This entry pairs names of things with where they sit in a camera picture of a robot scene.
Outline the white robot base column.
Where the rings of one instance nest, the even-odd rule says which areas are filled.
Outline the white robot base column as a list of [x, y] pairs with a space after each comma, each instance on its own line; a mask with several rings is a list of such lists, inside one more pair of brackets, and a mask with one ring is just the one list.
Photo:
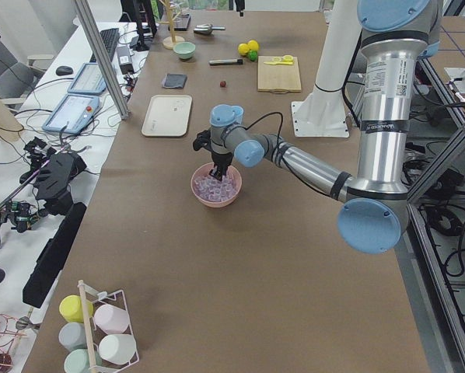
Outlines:
[[292, 122], [298, 138], [347, 138], [344, 83], [362, 27], [355, 0], [334, 3], [313, 91], [294, 102]]

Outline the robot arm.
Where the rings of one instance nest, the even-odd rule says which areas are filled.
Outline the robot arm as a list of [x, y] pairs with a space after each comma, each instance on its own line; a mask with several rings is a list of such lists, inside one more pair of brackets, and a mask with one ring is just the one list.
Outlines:
[[439, 46], [440, 1], [340, 1], [352, 9], [351, 59], [366, 59], [360, 120], [358, 172], [340, 171], [284, 141], [279, 135], [251, 134], [230, 105], [215, 106], [210, 127], [194, 140], [195, 150], [211, 153], [211, 175], [220, 180], [233, 161], [252, 167], [268, 159], [311, 189], [342, 203], [337, 217], [341, 237], [364, 253], [393, 248], [408, 224], [407, 188], [401, 172], [409, 131], [414, 68]]

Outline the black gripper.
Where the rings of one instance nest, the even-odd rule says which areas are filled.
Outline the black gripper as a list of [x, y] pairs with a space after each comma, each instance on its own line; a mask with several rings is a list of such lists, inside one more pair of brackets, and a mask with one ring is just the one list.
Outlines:
[[226, 153], [218, 153], [212, 149], [212, 140], [210, 130], [199, 132], [193, 141], [193, 149], [197, 152], [204, 148], [209, 151], [212, 155], [212, 161], [216, 169], [212, 169], [209, 175], [213, 178], [217, 178], [218, 181], [222, 181], [226, 176], [226, 171], [233, 161], [233, 154], [229, 151]]

